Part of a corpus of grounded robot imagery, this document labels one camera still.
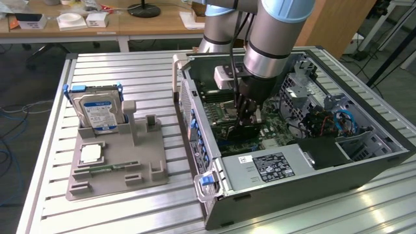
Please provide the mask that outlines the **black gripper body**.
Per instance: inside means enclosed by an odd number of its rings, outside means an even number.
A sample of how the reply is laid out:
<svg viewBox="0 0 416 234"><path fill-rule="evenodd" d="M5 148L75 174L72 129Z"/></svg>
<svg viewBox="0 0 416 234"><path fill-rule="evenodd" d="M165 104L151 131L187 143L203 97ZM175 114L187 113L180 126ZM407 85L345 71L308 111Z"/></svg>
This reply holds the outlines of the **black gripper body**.
<svg viewBox="0 0 416 234"><path fill-rule="evenodd" d="M239 82L237 105L241 105L244 101L255 101L256 105L263 105L272 93L275 85L276 78L243 77Z"/></svg>

